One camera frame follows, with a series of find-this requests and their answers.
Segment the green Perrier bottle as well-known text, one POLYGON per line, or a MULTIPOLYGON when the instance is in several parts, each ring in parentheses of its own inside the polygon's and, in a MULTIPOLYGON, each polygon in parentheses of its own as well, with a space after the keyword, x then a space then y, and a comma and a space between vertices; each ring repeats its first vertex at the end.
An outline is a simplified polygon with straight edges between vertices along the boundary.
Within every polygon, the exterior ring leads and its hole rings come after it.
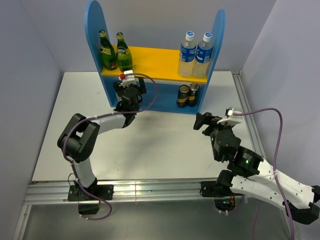
POLYGON ((109 71, 117 68, 117 58, 114 47, 107 38, 107 33, 104 29, 99 31, 100 37, 100 59, 102 65, 109 71))
POLYGON ((125 42, 124 34, 122 32, 118 32, 116 34, 116 38, 117 38, 117 49, 116 49, 117 65, 121 72, 132 70, 133 57, 128 45, 125 42))

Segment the Pocari Sweat bottle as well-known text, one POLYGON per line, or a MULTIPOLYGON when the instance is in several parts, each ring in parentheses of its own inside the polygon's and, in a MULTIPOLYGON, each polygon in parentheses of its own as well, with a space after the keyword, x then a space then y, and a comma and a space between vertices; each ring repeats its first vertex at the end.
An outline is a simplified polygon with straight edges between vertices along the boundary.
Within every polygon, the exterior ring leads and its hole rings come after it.
POLYGON ((192 75, 197 79, 202 79, 207 74, 207 68, 213 54, 212 33, 206 32, 202 40, 197 44, 195 53, 195 62, 192 69, 192 75))
POLYGON ((188 31, 180 45, 177 72, 182 78, 188 78, 192 75, 197 48, 194 38, 195 33, 193 31, 188 31))

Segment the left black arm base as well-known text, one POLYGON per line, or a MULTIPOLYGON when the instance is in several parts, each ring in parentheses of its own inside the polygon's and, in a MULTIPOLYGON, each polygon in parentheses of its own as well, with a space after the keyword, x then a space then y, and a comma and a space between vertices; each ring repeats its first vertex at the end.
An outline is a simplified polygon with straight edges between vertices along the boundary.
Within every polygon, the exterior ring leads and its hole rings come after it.
POLYGON ((114 185, 98 184, 91 188, 86 188, 85 190, 89 194, 85 193, 77 183, 70 185, 67 201, 77 202, 78 213, 81 215, 96 215, 102 203, 99 199, 103 199, 105 201, 112 200, 114 185))

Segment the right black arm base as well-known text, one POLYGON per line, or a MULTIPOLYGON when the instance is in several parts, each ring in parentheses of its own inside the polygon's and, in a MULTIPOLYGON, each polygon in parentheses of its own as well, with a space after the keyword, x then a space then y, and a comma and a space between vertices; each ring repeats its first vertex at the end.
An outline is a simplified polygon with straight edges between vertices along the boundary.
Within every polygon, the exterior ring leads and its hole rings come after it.
POLYGON ((231 192, 229 188, 218 185, 216 180, 201 181, 199 194, 203 198, 212 198, 214 210, 220 215, 228 216, 245 203, 243 194, 231 192))

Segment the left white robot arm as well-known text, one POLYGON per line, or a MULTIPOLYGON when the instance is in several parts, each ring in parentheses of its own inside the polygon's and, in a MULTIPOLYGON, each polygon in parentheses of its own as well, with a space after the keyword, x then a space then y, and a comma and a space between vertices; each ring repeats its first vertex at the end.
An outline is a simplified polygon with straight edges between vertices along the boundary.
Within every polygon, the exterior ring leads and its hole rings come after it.
POLYGON ((90 161, 98 135, 128 127, 140 111, 142 95, 147 90, 143 77, 137 79, 138 81, 133 75, 129 75, 123 81, 113 83, 120 99, 111 114, 89 118, 76 113, 57 140, 57 146, 71 163, 75 175, 74 187, 86 200, 100 198, 103 194, 90 161))

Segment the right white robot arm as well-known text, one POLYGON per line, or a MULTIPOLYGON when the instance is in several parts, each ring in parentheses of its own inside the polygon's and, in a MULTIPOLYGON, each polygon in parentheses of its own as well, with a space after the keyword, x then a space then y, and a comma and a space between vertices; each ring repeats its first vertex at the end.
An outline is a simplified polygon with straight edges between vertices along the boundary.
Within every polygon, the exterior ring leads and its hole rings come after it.
POLYGON ((233 133, 233 127, 242 122, 239 114, 233 109, 227 110, 226 118, 209 112, 196 114, 194 130, 207 125, 202 133, 210 137, 214 160, 228 163, 216 180, 201 182, 199 193, 210 198, 246 195, 286 211, 295 222, 313 223, 320 216, 316 205, 320 187, 305 185, 274 170, 258 153, 241 146, 241 139, 233 133))

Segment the blue and yellow wooden shelf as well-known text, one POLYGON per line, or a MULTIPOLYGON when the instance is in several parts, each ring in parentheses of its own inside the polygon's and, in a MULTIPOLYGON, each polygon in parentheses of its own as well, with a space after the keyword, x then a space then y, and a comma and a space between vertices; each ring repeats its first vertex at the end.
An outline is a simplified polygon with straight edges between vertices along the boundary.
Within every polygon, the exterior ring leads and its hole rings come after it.
MULTIPOLYGON (((211 30, 212 58, 207 67, 206 76, 201 79, 192 76, 183 78, 178 75, 178 50, 131 46, 129 49, 133 54, 133 70, 146 74, 157 82, 157 84, 153 84, 149 80, 145 81, 147 93, 143 95, 140 107, 150 106, 151 111, 191 115, 199 112, 221 50, 225 23, 226 12, 224 9, 219 9, 211 30), (195 98, 195 106, 179 108, 177 106, 179 87, 182 84, 190 83, 198 83, 200 85, 199 93, 195 98)), ((111 107, 115 107, 118 103, 118 97, 113 83, 118 81, 121 71, 119 69, 107 70, 100 58, 99 30, 107 29, 100 3, 96 0, 89 1, 84 12, 85 36, 109 104, 111 107)))

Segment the rear black yellow can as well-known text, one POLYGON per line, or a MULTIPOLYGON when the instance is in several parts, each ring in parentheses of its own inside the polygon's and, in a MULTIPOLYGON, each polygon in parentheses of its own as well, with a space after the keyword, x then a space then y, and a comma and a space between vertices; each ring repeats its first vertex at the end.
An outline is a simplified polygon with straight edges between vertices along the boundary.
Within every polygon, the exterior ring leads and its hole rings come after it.
POLYGON ((199 90, 200 90, 200 85, 198 83, 191 83, 190 84, 189 94, 188 94, 188 99, 187 99, 188 106, 194 107, 196 105, 199 90))

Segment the black yellow can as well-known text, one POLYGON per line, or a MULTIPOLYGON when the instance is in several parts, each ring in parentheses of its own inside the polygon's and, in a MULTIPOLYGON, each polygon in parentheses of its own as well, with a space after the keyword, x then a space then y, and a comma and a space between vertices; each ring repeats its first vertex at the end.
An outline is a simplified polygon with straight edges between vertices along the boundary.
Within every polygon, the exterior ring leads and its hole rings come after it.
POLYGON ((187 99, 188 106, 194 107, 196 105, 199 90, 200 90, 200 85, 198 83, 191 83, 190 84, 189 94, 188 94, 188 99, 187 99))
POLYGON ((189 97, 190 87, 182 84, 178 89, 176 105, 178 108, 185 108, 189 97))

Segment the front black yellow can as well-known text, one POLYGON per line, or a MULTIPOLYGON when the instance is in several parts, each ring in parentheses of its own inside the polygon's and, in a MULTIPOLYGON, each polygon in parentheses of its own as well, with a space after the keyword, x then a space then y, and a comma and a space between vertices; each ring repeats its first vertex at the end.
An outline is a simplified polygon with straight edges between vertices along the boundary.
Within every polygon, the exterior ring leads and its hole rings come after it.
POLYGON ((189 97, 190 87, 182 84, 178 89, 176 105, 178 108, 185 108, 189 97))

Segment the aluminium right side rail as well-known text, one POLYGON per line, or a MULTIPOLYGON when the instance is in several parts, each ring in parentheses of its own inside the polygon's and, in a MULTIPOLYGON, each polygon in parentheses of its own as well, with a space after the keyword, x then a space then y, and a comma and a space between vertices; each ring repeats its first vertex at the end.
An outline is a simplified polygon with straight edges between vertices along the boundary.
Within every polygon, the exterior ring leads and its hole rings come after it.
MULTIPOLYGON (((233 80, 234 80, 234 84, 239 96, 239 101, 241 104, 241 108, 244 112, 250 112, 251 111, 251 107, 242 83, 242 79, 241 79, 241 72, 240 71, 232 71, 231 72, 233 80)), ((253 115, 249 115, 249 116, 245 116, 245 123, 248 129, 248 134, 249 134, 249 138, 251 141, 251 145, 254 149, 254 151, 256 153, 258 153, 259 155, 261 155, 262 157, 266 157, 261 139, 260 139, 260 135, 254 120, 253 115)))

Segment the aluminium rail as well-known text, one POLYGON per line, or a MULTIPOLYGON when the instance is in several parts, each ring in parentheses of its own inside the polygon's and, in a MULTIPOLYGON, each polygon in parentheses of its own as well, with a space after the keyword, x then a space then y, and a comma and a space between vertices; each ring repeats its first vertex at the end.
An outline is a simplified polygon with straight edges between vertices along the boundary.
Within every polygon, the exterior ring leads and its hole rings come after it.
MULTIPOLYGON (((239 96, 239 101, 241 104, 241 108, 244 112, 250 112, 251 111, 251 107, 242 83, 242 79, 241 79, 241 72, 240 71, 232 71, 231 72, 233 80, 234 80, 234 84, 239 96)), ((254 151, 256 153, 258 153, 259 155, 261 155, 262 157, 266 157, 261 139, 260 139, 260 135, 254 120, 253 115, 249 115, 249 116, 245 116, 245 123, 248 129, 248 134, 249 134, 249 138, 251 141, 251 145, 254 149, 254 151)))
MULTIPOLYGON (((201 182, 214 181, 214 178, 165 179, 165 180, 118 180, 101 181, 106 185, 109 203, 159 202, 203 200, 200 195, 201 182)), ((38 182, 27 188, 23 205, 51 204, 95 204, 93 198, 83 197, 70 189, 67 181, 38 182)))

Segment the aluminium front rail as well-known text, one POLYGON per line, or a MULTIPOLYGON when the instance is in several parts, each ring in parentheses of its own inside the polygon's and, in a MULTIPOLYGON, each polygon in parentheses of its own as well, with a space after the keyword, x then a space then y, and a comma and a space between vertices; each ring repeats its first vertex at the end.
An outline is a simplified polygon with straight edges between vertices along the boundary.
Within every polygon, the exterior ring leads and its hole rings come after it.
MULTIPOLYGON (((214 178, 165 179, 165 180, 118 180, 101 181, 106 185, 109 203, 159 202, 203 200, 200 195, 201 182, 214 181, 214 178)), ((27 188, 23 205, 51 204, 95 204, 93 198, 83 197, 70 189, 67 181, 38 182, 27 188)))

